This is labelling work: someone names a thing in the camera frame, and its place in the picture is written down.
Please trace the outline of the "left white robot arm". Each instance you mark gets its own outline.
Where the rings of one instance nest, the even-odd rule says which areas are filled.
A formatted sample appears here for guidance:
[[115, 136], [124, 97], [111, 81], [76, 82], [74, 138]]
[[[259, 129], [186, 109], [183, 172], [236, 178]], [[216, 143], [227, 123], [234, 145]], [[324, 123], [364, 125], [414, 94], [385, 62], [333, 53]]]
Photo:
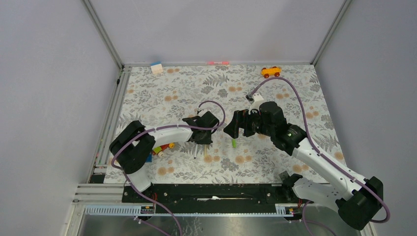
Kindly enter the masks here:
[[199, 145], [212, 143], [212, 134], [220, 120], [210, 111], [202, 116], [183, 118], [175, 124], [145, 127], [140, 121], [131, 122], [110, 144], [109, 150], [140, 202], [152, 197], [151, 180], [144, 168], [148, 156], [156, 147], [170, 143], [193, 142]]

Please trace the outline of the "white pen with blue tip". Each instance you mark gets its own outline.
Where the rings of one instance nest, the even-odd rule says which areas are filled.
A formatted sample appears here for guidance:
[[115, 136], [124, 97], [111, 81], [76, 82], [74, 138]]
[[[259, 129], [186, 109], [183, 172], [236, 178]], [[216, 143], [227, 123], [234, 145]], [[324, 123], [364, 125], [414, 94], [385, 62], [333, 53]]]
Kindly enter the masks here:
[[194, 159], [197, 158], [197, 154], [198, 154], [198, 144], [195, 145], [195, 150], [194, 150], [194, 155], [193, 155]]

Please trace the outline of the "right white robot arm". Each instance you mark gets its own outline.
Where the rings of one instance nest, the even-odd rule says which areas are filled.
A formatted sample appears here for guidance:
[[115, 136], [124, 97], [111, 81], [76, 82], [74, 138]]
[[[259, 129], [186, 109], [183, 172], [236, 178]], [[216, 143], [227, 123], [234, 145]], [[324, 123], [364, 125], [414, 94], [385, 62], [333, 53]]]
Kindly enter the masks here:
[[329, 184], [329, 187], [292, 175], [292, 183], [284, 186], [284, 200], [293, 203], [306, 199], [326, 206], [355, 230], [363, 230], [383, 207], [383, 183], [377, 177], [366, 178], [341, 165], [308, 136], [306, 131], [286, 121], [282, 109], [273, 101], [258, 108], [234, 111], [224, 132], [236, 139], [262, 134], [270, 137], [281, 151], [304, 162]]

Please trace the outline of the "pink marker pen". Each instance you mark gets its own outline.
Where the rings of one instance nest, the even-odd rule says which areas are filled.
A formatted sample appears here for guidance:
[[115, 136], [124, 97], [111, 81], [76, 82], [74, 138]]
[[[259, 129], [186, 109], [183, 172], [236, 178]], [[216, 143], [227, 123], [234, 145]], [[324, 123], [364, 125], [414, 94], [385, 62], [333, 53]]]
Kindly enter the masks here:
[[207, 61], [207, 65], [229, 65], [228, 61]]

